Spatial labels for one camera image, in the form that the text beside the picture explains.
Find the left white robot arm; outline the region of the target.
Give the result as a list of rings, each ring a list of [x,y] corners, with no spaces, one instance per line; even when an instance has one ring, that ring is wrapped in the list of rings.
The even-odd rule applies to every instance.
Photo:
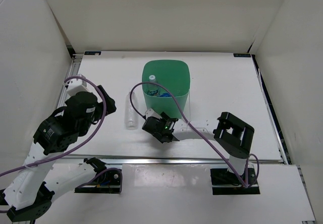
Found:
[[[1,205],[8,205],[6,214],[11,222],[33,221],[44,215],[52,203],[73,189],[105,180],[105,163],[93,157],[84,159],[77,168],[51,181],[45,177],[56,158],[75,143],[78,137],[85,136],[91,125],[102,116],[116,111],[115,101],[108,96],[102,86],[98,91],[103,95],[102,102],[86,89],[69,92],[66,106],[56,109],[36,130],[27,158],[25,169],[4,190],[1,190]]]

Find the white orange label bottle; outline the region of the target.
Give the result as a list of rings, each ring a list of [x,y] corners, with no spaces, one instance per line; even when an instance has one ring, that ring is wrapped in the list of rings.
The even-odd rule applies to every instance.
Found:
[[[147,95],[159,97],[160,92],[159,92],[159,86],[156,85],[157,83],[156,76],[150,75],[148,77],[148,81],[150,82],[150,84],[147,84]]]

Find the blue label plastic bottle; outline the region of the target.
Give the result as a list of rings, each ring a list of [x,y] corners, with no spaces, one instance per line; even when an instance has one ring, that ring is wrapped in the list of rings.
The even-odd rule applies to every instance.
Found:
[[[171,97],[171,95],[167,92],[160,94],[159,97]]]

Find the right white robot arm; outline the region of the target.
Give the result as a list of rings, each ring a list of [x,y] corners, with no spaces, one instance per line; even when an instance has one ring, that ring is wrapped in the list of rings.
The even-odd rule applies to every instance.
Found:
[[[241,182],[247,172],[248,160],[254,135],[254,128],[229,112],[222,112],[217,119],[187,121],[170,118],[165,113],[158,115],[147,112],[142,130],[148,132],[160,143],[202,139],[222,158],[223,154],[211,143],[216,141],[228,154],[227,179],[234,184]]]

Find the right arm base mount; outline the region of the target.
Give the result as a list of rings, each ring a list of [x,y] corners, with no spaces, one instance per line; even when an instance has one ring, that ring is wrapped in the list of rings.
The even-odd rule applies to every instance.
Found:
[[[226,167],[210,169],[210,178],[213,195],[259,195],[260,189],[257,174],[253,166],[248,166],[248,184],[245,188],[235,174],[229,172]]]

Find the clear plastic bottle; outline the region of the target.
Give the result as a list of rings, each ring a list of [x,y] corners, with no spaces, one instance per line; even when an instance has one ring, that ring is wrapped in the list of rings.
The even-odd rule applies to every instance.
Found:
[[[132,94],[130,94],[130,92],[129,92],[128,95],[126,96],[126,102],[125,102],[125,120],[124,120],[124,122],[125,122],[125,127],[127,130],[135,130],[138,127],[138,114],[134,110],[134,107],[131,104],[130,99],[132,99],[133,105],[135,107],[138,106],[137,97],[136,97],[135,93],[133,92]]]

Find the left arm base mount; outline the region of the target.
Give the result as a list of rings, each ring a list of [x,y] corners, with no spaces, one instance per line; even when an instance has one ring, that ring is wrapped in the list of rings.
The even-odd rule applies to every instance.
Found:
[[[96,157],[85,158],[84,163],[93,167],[94,179],[74,189],[75,193],[84,194],[121,194],[123,174],[121,167],[108,166]]]

